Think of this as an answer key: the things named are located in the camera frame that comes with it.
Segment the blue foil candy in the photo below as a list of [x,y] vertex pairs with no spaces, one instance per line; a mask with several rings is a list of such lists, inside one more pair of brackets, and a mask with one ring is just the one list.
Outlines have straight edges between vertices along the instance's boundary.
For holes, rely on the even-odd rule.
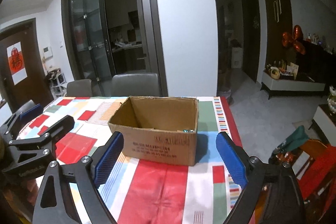
[[182,133],[191,133],[191,134],[193,134],[193,133],[195,133],[196,131],[193,130],[193,129],[188,129],[188,130],[178,130],[178,132],[182,132]]

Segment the white shoe rack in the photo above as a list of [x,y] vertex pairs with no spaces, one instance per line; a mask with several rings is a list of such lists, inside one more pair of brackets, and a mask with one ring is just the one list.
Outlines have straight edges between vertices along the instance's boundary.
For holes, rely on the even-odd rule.
[[66,94],[67,82],[64,73],[60,68],[54,68],[47,74],[47,79],[50,84],[50,90],[52,95],[57,97],[63,97]]

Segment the red fu door poster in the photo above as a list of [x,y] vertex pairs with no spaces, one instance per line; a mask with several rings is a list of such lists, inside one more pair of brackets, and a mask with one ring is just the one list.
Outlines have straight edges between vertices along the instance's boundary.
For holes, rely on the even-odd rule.
[[27,78],[21,42],[7,47],[7,59],[13,84],[17,85]]

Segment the grey dining chair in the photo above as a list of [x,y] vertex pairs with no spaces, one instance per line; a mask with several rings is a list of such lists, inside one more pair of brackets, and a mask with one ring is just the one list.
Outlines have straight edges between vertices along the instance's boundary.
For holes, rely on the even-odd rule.
[[114,97],[160,97],[161,84],[156,73],[124,73],[112,78],[111,94]]
[[90,79],[72,81],[67,84],[66,94],[68,97],[92,97],[92,81]]

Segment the colourful patchwork tablecloth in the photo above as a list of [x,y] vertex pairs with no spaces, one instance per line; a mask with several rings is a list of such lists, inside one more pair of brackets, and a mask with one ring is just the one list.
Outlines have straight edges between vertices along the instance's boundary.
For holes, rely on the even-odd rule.
[[[223,223],[240,195],[215,145],[225,131],[241,144],[229,104],[223,97],[200,97],[197,162],[167,165],[125,155],[117,159],[99,192],[118,223]],[[56,145],[60,163],[91,155],[110,137],[108,120],[122,97],[60,97],[21,130],[21,139],[35,138],[70,115],[74,128]]]

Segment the glass sliding door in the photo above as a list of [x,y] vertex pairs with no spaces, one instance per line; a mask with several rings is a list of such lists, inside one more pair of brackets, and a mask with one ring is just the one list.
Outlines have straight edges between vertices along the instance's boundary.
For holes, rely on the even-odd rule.
[[90,79],[95,96],[110,96],[116,74],[104,0],[61,0],[67,56],[75,80]]

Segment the white side table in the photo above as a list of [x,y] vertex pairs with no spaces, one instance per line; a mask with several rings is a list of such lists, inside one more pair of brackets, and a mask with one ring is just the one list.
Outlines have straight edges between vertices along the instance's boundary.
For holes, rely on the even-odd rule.
[[327,104],[318,105],[310,128],[315,131],[323,143],[335,146],[335,114],[330,112]]

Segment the white low tv cabinet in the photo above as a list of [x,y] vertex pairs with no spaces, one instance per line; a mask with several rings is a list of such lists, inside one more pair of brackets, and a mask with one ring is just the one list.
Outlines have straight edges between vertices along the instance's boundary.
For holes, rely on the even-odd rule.
[[268,93],[268,99],[272,97],[292,96],[323,96],[326,84],[296,80],[275,80],[267,73],[263,73],[261,89]]

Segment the brown cardboard box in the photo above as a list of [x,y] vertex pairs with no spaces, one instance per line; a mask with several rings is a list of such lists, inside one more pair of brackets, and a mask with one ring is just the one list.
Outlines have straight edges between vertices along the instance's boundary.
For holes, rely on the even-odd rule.
[[[199,104],[196,98],[129,96],[108,121],[124,138],[125,156],[172,165],[195,165]],[[178,130],[193,129],[182,133]]]

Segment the red foil balloons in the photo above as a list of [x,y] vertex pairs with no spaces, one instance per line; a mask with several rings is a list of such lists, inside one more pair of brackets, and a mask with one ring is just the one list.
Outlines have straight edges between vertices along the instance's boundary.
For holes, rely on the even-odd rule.
[[302,44],[303,32],[299,25],[295,25],[293,28],[293,33],[284,32],[282,34],[282,45],[286,48],[293,48],[296,52],[304,55],[305,47]]

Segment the white wall intercom panel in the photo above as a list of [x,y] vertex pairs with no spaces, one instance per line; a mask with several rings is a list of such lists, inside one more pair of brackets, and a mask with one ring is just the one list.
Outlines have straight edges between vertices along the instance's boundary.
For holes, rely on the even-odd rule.
[[50,59],[53,57],[51,46],[47,46],[43,48],[43,56],[45,59]]

